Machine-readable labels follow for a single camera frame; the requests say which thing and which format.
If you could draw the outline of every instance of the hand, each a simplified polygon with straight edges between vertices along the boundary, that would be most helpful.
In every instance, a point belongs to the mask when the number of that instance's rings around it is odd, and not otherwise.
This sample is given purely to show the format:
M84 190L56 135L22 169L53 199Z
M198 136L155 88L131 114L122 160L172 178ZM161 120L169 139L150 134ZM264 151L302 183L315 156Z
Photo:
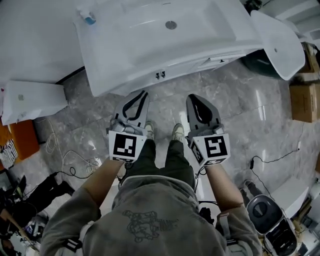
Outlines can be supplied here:
M19 232L23 238L25 238L28 242L31 243L31 240L29 239L27 233L23 229L19 229Z

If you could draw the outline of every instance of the gray marble tile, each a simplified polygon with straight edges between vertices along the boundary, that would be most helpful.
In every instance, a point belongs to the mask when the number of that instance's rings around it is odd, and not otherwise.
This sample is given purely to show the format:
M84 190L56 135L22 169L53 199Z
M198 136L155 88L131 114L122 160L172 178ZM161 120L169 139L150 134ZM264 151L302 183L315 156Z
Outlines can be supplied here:
M237 78L236 88L242 112L272 104L280 99L279 87L284 81L245 72L246 68L240 64L237 68L243 71L242 76Z
M95 121L60 136L59 144L62 155L73 150L87 160L109 154L106 141L103 139L104 130L101 123ZM80 158L71 152L65 157L64 163L67 165L79 160Z
M93 97L85 70L63 85L68 106L49 117L56 133L67 133L112 115L115 106L123 99L123 96L112 93Z
M62 155L75 150L92 163L102 163L109 156L107 128L113 111L123 98L113 94L92 97L85 72L81 72L64 83L69 106L55 115L49 116L52 127L59 138ZM206 70L147 88L150 104L147 119L155 128L156 159L159 168L165 165L168 145L176 123L183 124L185 133L190 129L187 122L186 99L189 94L197 94L214 104L222 118L225 132L229 134L231 157L223 164L229 176L241 187L243 181L251 179L264 192L258 178L249 169L249 162L255 155L271 161L295 150L301 141L301 150L285 158L262 163L254 161L254 171L272 192L294 175L307 184L312 181L314 167L320 149L320 121L302 123L292 120L288 82L263 77L248 70L240 61L234 61L216 70ZM137 110L130 109L129 115ZM48 121L36 123L41 140L46 140L52 129ZM198 165L191 150L184 145L184 155L198 171ZM64 161L63 170L76 169L77 175L87 175L87 164L70 153ZM62 159L58 148L53 153L40 151L15 165L12 172L18 177L27 176L28 188L32 189L52 172L61 169ZM85 179L77 179L59 174L57 180L66 180L75 189ZM213 194L206 176L202 176L199 198L212 200ZM114 196L118 192L113 187L101 207L102 213L111 210ZM46 209L53 214L68 196L59 197Z
M172 96L152 101L149 104L147 120L153 123L155 139L163 139L172 134L175 120L171 100Z

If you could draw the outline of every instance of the orange object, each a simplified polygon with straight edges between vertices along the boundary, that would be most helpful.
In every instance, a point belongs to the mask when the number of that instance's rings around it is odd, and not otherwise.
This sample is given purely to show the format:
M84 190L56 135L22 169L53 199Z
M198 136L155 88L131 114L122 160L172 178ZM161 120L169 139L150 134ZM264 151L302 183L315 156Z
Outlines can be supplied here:
M11 132L7 125L3 126L0 123L0 145L4 146L8 140L13 139L14 147L18 153L15 163L19 163L39 150L38 140L31 120L9 125ZM3 169L4 167L0 162L0 170Z

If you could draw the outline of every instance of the brown box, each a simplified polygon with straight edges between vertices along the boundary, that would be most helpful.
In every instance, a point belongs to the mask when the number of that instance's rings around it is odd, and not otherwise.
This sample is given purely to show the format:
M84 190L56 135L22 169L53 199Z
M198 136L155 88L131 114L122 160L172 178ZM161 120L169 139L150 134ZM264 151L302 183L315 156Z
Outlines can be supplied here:
M320 83L290 85L292 119L312 123L320 119Z
M304 66L298 71L299 74L305 73L318 73L320 72L320 67L317 62L316 55L313 51L313 46L307 42L302 43L302 48L304 50L305 55L305 64Z

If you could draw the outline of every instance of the black strap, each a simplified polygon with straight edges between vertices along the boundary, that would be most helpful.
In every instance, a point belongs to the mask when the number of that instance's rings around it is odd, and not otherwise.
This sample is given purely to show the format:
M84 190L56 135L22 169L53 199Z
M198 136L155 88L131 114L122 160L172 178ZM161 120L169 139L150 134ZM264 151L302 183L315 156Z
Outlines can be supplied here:
M236 245L236 244L238 244L237 239L229 239L226 241L226 246L232 246L232 245Z
M70 239L67 239L65 240L63 243L62 243L63 247L73 251L74 253L82 248L82 242L76 238L70 238Z

